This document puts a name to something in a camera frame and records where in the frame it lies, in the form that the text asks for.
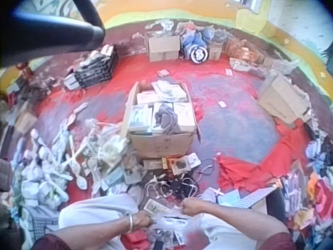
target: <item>red shirt sleeve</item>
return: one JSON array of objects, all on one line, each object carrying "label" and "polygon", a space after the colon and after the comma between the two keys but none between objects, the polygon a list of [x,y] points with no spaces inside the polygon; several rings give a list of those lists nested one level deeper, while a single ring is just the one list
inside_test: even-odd
[{"label": "red shirt sleeve", "polygon": [[278,233],[269,237],[259,250],[296,250],[289,233]]},{"label": "red shirt sleeve", "polygon": [[61,238],[54,234],[46,234],[33,244],[31,250],[71,250]]}]

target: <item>painted wall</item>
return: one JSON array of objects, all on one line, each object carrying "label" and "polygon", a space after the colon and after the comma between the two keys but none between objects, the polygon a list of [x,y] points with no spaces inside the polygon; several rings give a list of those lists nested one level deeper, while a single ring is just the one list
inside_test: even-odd
[{"label": "painted wall", "polygon": [[[316,0],[93,0],[106,26],[160,18],[202,20],[242,29],[278,46],[322,93],[333,98],[333,78],[320,52],[333,41],[333,23]],[[71,0],[26,0],[26,11],[80,19]],[[3,73],[2,86],[17,76]]]}]

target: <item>red floor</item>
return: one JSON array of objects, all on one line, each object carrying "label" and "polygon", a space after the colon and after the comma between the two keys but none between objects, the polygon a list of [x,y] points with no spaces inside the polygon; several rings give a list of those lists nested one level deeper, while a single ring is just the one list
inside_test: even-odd
[{"label": "red floor", "polygon": [[[82,102],[89,102],[88,108],[79,114],[71,128],[75,141],[80,142],[87,133],[83,127],[84,119],[94,117],[100,121],[120,122],[127,95],[133,84],[136,81],[146,81],[150,84],[158,78],[158,70],[167,69],[174,81],[187,84],[193,99],[202,141],[199,144],[195,140],[189,153],[196,152],[203,160],[212,159],[221,152],[222,155],[241,159],[255,166],[263,161],[270,161],[272,158],[266,158],[267,155],[277,150],[274,146],[279,141],[286,139],[280,139],[272,117],[254,99],[258,95],[262,81],[247,73],[236,71],[233,71],[233,77],[227,76],[226,68],[231,67],[224,57],[219,61],[208,61],[202,65],[194,65],[186,60],[150,63],[143,54],[124,57],[120,60],[110,82],[93,86],[86,91],[68,93],[58,91],[42,101],[37,107],[39,120],[36,128],[46,143],[50,143],[58,132],[62,119],[68,117]],[[222,109],[218,101],[224,101],[227,108]],[[303,143],[307,141],[307,138],[299,141],[301,151]],[[275,160],[278,162],[273,164],[275,168],[282,168],[279,173],[285,171],[285,167],[281,165],[288,164],[291,159],[298,156],[293,155],[283,159],[282,154],[277,153],[277,155],[278,159]],[[265,179],[267,176],[271,177],[270,169],[260,170]],[[220,182],[220,172],[222,173],[216,164],[213,174],[201,179],[200,189],[203,191],[209,186],[213,188],[224,186],[224,183]],[[70,183],[68,186],[70,203],[90,198],[90,188],[82,191],[74,182]]]}]

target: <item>person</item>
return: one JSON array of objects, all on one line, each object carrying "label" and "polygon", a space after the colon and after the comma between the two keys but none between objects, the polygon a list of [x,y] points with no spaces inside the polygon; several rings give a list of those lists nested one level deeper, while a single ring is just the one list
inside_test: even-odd
[{"label": "person", "polygon": [[[32,249],[125,249],[120,241],[121,234],[153,223],[145,211],[138,211],[139,200],[133,195],[135,192],[130,191],[84,200],[64,208],[59,216],[60,230],[38,239]],[[200,216],[200,227],[210,241],[205,250],[295,249],[285,225],[269,215],[197,198],[184,199],[181,208],[188,216]]]}]

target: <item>knee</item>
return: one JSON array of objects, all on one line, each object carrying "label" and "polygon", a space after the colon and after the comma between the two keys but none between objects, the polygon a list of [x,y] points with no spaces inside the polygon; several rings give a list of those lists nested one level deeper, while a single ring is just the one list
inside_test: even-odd
[{"label": "knee", "polygon": [[77,214],[78,213],[75,213],[75,208],[72,208],[71,206],[61,210],[58,220],[59,228],[66,228],[77,225],[78,223],[75,223],[76,218],[78,217]]}]

